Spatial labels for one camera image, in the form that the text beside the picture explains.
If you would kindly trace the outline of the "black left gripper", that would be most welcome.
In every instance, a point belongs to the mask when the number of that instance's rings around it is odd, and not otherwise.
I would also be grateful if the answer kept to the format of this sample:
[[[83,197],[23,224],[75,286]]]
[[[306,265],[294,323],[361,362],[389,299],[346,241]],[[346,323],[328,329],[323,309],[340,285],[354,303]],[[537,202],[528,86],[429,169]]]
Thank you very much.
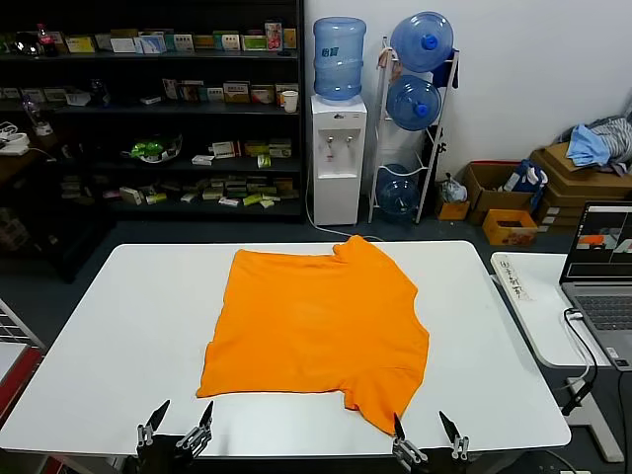
[[[137,426],[137,473],[189,473],[196,450],[205,449],[212,439],[212,400],[209,401],[198,425],[182,438],[176,435],[153,437],[162,423],[169,405],[170,400],[166,400],[151,414],[144,425]]]

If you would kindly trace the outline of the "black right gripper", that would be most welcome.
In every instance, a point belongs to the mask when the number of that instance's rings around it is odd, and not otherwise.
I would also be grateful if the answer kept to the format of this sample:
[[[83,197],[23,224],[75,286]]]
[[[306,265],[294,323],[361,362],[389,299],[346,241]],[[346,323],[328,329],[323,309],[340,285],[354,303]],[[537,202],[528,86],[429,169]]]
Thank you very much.
[[[406,439],[401,421],[398,415],[394,414],[395,435],[392,454],[409,473],[413,474],[474,473],[475,462],[471,457],[468,458],[469,437],[462,436],[456,424],[443,411],[439,411],[438,414],[452,450],[444,447],[420,451]]]

